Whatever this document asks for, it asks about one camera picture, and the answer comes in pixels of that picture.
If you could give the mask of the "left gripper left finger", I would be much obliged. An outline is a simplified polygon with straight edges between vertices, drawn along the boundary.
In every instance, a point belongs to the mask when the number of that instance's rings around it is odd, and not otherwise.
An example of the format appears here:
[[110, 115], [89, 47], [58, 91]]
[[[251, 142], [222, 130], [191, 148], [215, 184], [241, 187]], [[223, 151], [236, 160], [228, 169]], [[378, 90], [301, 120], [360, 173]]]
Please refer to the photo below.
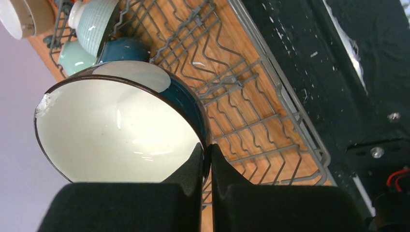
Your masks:
[[204, 151], [160, 183], [73, 183], [54, 197], [41, 232], [198, 232]]

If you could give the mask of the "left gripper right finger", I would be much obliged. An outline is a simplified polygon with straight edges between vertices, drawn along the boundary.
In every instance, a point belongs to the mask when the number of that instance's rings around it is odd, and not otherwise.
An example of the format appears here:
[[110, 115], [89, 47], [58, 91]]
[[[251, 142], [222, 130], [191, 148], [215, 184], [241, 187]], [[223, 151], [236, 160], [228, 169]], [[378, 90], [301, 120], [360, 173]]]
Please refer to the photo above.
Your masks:
[[216, 232], [364, 232], [351, 197], [332, 186], [255, 185], [211, 146]]

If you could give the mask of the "beige floral bowl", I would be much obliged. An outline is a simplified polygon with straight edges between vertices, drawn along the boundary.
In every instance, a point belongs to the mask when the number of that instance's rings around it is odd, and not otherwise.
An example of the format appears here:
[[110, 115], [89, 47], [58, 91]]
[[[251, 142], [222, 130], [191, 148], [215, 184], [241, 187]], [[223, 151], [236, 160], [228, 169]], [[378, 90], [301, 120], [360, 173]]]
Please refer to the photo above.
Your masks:
[[34, 36], [41, 35], [54, 27], [55, 12], [49, 0], [24, 0], [27, 5], [33, 24]]

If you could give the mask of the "dark teal glazed bowl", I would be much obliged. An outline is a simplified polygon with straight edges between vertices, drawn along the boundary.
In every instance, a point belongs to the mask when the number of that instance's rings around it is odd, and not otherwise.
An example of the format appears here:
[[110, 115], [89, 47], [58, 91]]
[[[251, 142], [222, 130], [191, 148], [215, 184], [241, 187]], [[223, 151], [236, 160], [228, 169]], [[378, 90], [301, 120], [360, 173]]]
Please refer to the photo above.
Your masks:
[[106, 41], [98, 54], [96, 64], [134, 60], [149, 62], [150, 47], [136, 37], [121, 37]]

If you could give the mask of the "teal white dotted bowl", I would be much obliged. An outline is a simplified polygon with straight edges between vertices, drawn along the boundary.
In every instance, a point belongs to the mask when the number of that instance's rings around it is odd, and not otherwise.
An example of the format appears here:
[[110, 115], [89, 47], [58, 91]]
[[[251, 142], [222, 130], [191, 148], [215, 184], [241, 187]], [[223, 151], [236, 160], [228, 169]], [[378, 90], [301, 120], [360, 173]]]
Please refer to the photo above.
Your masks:
[[34, 113], [46, 159], [70, 182], [161, 182], [212, 143], [204, 105], [178, 76], [111, 61], [53, 85]]

